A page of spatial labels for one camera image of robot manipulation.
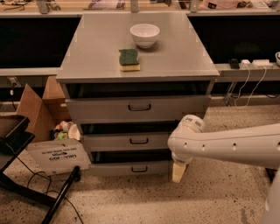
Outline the white robot base body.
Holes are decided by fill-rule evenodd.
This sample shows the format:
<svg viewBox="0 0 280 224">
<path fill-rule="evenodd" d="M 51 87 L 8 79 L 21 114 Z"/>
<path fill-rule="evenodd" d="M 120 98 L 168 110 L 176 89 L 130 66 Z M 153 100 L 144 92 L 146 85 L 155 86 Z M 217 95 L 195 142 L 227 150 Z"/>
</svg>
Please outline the white robot base body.
<svg viewBox="0 0 280 224">
<path fill-rule="evenodd" d="M 261 224 L 280 224 L 280 167 L 273 178 L 265 200 Z"/>
</svg>

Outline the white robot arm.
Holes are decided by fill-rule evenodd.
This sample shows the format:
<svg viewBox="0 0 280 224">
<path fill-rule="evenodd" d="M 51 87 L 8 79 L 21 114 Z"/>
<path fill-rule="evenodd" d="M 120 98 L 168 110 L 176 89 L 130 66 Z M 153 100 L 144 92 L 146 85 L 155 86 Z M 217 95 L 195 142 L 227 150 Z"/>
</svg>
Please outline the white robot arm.
<svg viewBox="0 0 280 224">
<path fill-rule="evenodd" d="M 195 157 L 279 169 L 279 123 L 216 132 L 205 132 L 205 127 L 196 115 L 186 115 L 169 136 L 173 182 L 181 181 Z"/>
</svg>

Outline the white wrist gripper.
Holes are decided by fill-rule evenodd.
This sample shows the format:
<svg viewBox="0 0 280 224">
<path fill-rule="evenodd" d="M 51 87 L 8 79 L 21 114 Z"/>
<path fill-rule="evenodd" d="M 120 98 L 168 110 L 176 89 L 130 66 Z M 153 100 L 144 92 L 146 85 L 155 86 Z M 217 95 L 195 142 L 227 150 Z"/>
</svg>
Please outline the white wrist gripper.
<svg viewBox="0 0 280 224">
<path fill-rule="evenodd" d="M 179 183 L 184 176 L 186 166 L 193 161 L 193 158 L 185 155 L 179 155 L 174 152 L 171 154 L 171 157 L 175 162 L 172 167 L 172 181 Z"/>
</svg>

